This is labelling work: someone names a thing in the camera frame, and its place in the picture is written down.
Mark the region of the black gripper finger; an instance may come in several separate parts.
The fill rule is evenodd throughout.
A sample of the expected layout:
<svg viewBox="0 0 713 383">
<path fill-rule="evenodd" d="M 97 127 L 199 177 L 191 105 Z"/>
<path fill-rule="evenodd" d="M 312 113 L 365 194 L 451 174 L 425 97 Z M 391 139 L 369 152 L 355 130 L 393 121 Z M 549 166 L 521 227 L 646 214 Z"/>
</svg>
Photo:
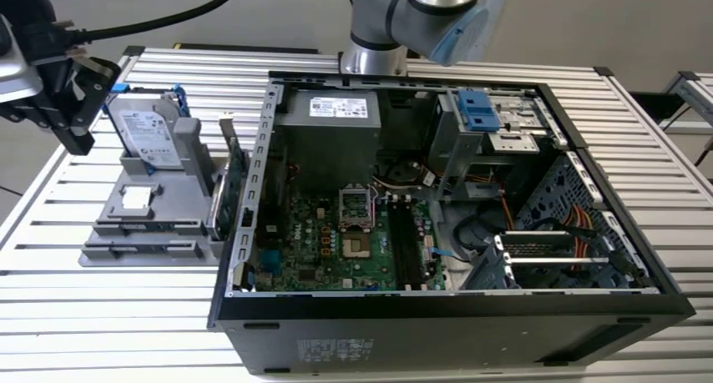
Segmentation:
<svg viewBox="0 0 713 383">
<path fill-rule="evenodd" d="M 96 57 L 80 57 L 73 61 L 73 83 L 84 96 L 79 100 L 77 110 L 72 112 L 71 123 L 89 124 L 117 81 L 120 67 L 112 61 Z"/>
<path fill-rule="evenodd" d="M 51 131 L 69 154 L 88 154 L 95 139 L 88 131 L 95 114 L 81 107 L 32 107 L 31 119 L 36 125 Z"/>
</svg>

